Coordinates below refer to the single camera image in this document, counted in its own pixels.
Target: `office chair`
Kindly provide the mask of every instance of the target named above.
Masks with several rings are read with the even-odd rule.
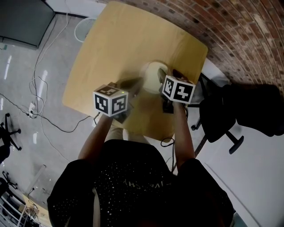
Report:
[[[208,95],[203,79],[207,81],[207,85],[212,92],[211,95]],[[243,143],[244,137],[242,136],[238,140],[229,132],[236,123],[234,108],[230,100],[232,96],[230,85],[219,87],[202,73],[199,81],[205,99],[200,104],[188,105],[188,107],[199,108],[200,113],[197,124],[191,126],[191,129],[193,131],[197,130],[202,124],[205,136],[210,143],[217,141],[226,134],[234,144],[229,149],[229,153],[233,154]]]
[[[8,121],[7,118],[10,116],[10,114],[5,114],[5,127],[4,123],[0,124],[0,139],[2,138],[4,145],[0,147],[0,163],[2,163],[7,157],[10,155],[10,146],[11,144],[20,151],[22,148],[18,147],[15,142],[12,140],[11,135],[15,133],[21,133],[21,130],[18,129],[14,132],[9,132],[8,130]]]
[[[284,104],[275,85],[246,89],[233,86],[230,99],[239,125],[269,137],[284,134]]]
[[[18,189],[17,188],[17,186],[18,186],[18,184],[17,183],[12,183],[11,182],[11,180],[10,180],[10,178],[9,178],[9,173],[8,172],[6,172],[6,175],[5,175],[5,171],[2,171],[2,174],[3,174],[3,176],[4,176],[4,178],[5,178],[5,180],[7,181],[7,185],[10,185],[10,186],[12,186],[14,189]]]

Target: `black t-shirt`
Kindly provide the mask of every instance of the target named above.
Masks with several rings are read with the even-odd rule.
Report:
[[[230,226],[233,207],[227,194],[196,159],[173,175],[159,151],[123,140],[104,143],[95,167],[84,160],[68,164],[48,198],[52,225],[92,227],[95,187],[101,226]]]

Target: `power strip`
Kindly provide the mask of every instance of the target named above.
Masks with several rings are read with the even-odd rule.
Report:
[[[28,113],[29,113],[29,117],[32,118],[33,114],[31,113],[31,111],[33,111],[35,108],[35,105],[31,102],[30,103],[30,107],[28,108]]]

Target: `white cube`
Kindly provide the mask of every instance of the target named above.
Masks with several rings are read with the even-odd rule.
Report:
[[[190,104],[194,88],[188,80],[166,75],[162,93],[173,102]]]
[[[127,110],[128,92],[102,85],[93,92],[95,109],[111,117]]]

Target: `table top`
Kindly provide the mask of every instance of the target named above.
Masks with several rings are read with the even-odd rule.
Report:
[[[196,84],[207,50],[199,40],[161,17],[127,4],[110,2],[77,55],[63,104],[95,116],[92,92],[96,88],[138,77],[143,66],[151,61],[165,63]],[[159,95],[142,91],[131,104],[134,108],[123,128],[158,140],[173,135],[173,116],[162,112]]]
[[[43,224],[46,227],[52,227],[52,224],[50,223],[50,220],[49,220],[49,213],[48,213],[47,209],[36,204],[32,200],[30,200],[26,195],[23,195],[23,199],[24,199],[27,207],[33,208],[33,204],[35,204],[36,207],[38,208],[39,213],[37,214],[38,218],[36,219],[36,221],[40,222],[41,224]]]

